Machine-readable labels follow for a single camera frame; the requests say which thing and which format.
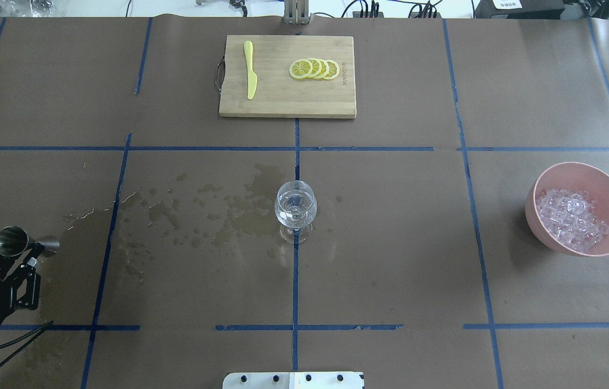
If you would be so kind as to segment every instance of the cutting board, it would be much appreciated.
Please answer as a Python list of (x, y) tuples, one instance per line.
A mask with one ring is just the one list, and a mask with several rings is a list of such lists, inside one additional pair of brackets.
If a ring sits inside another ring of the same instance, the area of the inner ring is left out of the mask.
[[(254, 72), (259, 77), (253, 99), (247, 99), (247, 40), (254, 44)], [(340, 74), (331, 81), (290, 77), (290, 64), (308, 57), (336, 61)], [(357, 115), (355, 93), (353, 37), (227, 36), (220, 116), (351, 119)]]

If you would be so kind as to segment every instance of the bowl of ice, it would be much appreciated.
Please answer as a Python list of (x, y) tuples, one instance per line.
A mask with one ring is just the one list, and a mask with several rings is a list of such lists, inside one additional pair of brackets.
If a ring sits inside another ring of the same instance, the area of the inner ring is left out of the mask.
[(542, 243), (570, 256), (609, 255), (609, 175), (563, 162), (537, 178), (527, 194), (527, 224)]

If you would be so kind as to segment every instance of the bowl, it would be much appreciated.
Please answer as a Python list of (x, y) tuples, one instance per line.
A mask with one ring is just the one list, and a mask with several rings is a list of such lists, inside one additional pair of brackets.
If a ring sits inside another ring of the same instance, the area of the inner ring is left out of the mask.
[(536, 198), (549, 189), (568, 189), (588, 192), (588, 201), (595, 202), (593, 214), (609, 225), (609, 175), (602, 170), (580, 162), (563, 162), (548, 167), (537, 178), (527, 194), (525, 215), (532, 233), (548, 248), (569, 256), (609, 256), (609, 235), (592, 246), (588, 253), (579, 253), (557, 241), (542, 224), (537, 212)]

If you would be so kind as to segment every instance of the knife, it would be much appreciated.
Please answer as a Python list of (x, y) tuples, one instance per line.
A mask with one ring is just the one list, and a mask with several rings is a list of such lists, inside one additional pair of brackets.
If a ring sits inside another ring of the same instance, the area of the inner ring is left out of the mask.
[(244, 42), (244, 57), (247, 59), (247, 98), (253, 99), (257, 91), (257, 74), (254, 73), (254, 44), (252, 41)]

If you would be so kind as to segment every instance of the white bracket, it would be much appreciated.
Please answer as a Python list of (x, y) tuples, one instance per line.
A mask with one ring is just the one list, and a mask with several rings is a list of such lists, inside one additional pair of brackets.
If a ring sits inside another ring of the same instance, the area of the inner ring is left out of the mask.
[(309, 0), (285, 0), (285, 24), (309, 24)]
[(223, 389), (364, 389), (361, 372), (230, 373)]

